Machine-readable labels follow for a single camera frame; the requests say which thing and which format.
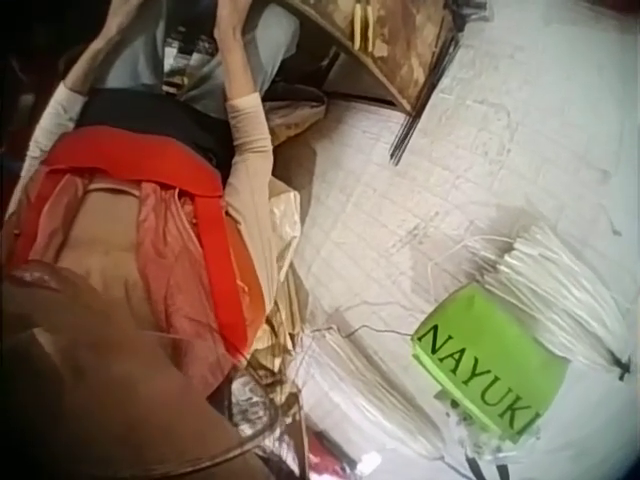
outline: hand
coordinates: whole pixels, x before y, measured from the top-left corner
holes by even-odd
[[[104,41],[118,39],[145,1],[147,0],[111,0],[107,20],[98,38]]]
[[[241,38],[253,0],[218,0],[215,38],[220,41],[229,37]]]

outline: red garment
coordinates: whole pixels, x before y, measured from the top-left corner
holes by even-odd
[[[248,334],[225,221],[220,176],[179,142],[111,127],[86,127],[59,139],[49,152],[46,171],[20,221],[20,236],[9,265],[29,259],[49,198],[69,173],[101,172],[122,181],[171,186],[193,198],[212,305],[227,352],[239,359]]]

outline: beige sleeve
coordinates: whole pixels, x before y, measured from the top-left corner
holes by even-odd
[[[73,130],[86,101],[86,97],[72,92],[63,83],[58,86],[33,132],[20,179],[13,191],[5,218],[11,215],[18,206],[18,199],[25,186],[53,144],[56,143],[60,135]]]
[[[276,248],[269,212],[273,146],[262,100],[255,93],[227,103],[236,156],[225,189],[229,214],[238,223],[262,285],[266,312],[277,288]]]

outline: wire bundle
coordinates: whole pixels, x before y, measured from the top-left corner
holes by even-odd
[[[536,224],[497,259],[484,286],[519,310],[547,348],[569,360],[630,372],[632,332],[609,290],[560,242]]]
[[[394,391],[337,329],[304,340],[305,358],[297,375],[312,373],[313,381],[340,406],[354,429],[379,439],[385,448],[442,460],[445,440],[438,425]]]

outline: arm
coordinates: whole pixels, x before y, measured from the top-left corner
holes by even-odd
[[[7,215],[10,215],[18,206],[18,199],[27,182],[53,144],[62,134],[73,130],[87,100],[86,95],[96,75],[97,67],[111,46],[112,41],[101,38],[91,43],[49,100],[29,142],[27,156],[7,208]]]
[[[219,0],[215,36],[225,71],[227,113],[236,147],[225,199],[254,262],[268,312],[277,288],[276,249],[269,211],[273,147],[241,34],[250,3],[248,0]],[[221,15],[225,9],[235,9],[235,14],[238,10],[242,12],[239,18],[230,19]]]
[[[104,58],[120,40],[145,0],[112,0],[105,25],[98,37],[84,51],[67,77],[58,86],[33,132],[20,180],[11,198],[7,216],[17,207],[26,183],[58,140],[71,130],[84,106],[87,94]]]

